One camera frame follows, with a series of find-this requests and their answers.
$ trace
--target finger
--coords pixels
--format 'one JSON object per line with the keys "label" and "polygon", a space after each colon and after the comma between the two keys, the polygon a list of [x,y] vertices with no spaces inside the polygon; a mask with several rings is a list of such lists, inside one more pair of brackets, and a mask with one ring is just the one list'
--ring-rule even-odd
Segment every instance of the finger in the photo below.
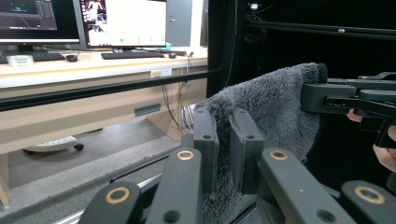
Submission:
{"label": "finger", "polygon": [[388,128],[388,135],[393,141],[396,141],[396,126],[392,125]]}
{"label": "finger", "polygon": [[394,152],[389,152],[390,150],[394,150],[394,149],[387,149],[383,147],[373,146],[373,150],[379,162],[383,166],[390,169],[392,172],[396,173],[396,158],[395,158],[396,155],[392,155],[394,154]]}
{"label": "finger", "polygon": [[361,122],[361,116],[354,114],[353,109],[350,109],[346,116],[352,121]]}

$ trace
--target gray carpet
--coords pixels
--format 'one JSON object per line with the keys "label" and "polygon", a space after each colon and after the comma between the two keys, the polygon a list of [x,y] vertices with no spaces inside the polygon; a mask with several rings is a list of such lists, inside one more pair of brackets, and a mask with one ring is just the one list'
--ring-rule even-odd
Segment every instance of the gray carpet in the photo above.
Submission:
{"label": "gray carpet", "polygon": [[[9,153],[10,200],[0,208],[0,223],[54,223],[88,204],[94,194],[119,174],[166,154],[179,143],[146,119],[75,135],[85,145],[57,152]],[[162,172],[166,161],[133,175],[139,183]]]}

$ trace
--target monitor screen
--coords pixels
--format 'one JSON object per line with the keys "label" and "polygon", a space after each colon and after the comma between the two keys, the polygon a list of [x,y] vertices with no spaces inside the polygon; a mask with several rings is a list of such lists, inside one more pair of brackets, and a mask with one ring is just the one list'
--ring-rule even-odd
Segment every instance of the monitor screen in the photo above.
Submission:
{"label": "monitor screen", "polygon": [[166,1],[80,0],[88,48],[166,46]]}
{"label": "monitor screen", "polygon": [[0,43],[79,43],[73,0],[0,0]]}

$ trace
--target white desk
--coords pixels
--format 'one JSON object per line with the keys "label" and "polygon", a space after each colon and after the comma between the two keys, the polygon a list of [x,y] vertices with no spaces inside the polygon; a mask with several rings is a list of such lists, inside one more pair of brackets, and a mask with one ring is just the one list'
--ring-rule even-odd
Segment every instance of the white desk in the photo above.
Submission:
{"label": "white desk", "polygon": [[[193,52],[189,63],[185,57],[178,56],[103,60],[98,52],[81,52],[76,63],[55,61],[29,67],[0,64],[0,99],[141,80],[149,78],[149,71],[165,68],[172,68],[172,75],[176,76],[186,72],[187,64],[190,72],[206,70],[206,50]],[[166,88],[171,109],[178,111],[186,85],[176,83]],[[202,101],[205,94],[206,78],[194,80],[183,105]],[[135,119],[136,108],[157,104],[161,105],[160,109],[145,115],[146,118],[178,141],[180,131],[173,128],[176,125],[172,125],[161,86],[0,112],[0,200],[9,203],[8,152]]]}

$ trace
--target black rail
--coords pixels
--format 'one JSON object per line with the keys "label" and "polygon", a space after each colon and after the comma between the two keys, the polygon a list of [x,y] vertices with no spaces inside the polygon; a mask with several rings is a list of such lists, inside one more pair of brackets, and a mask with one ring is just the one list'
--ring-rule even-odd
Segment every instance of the black rail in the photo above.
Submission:
{"label": "black rail", "polygon": [[292,31],[319,35],[339,35],[372,39],[396,40],[396,30],[357,28],[345,26],[327,26],[276,21],[245,21],[247,27]]}
{"label": "black rail", "polygon": [[151,79],[123,82],[119,84],[108,84],[95,87],[73,89],[69,91],[52,91],[34,95],[10,97],[0,99],[0,112],[21,109],[37,105],[49,105],[65,101],[83,99],[93,96],[106,95],[122,91],[132,91],[154,86],[161,86],[183,81],[190,81],[205,77],[214,77],[221,74],[221,69],[206,70],[170,77],[156,77]]}

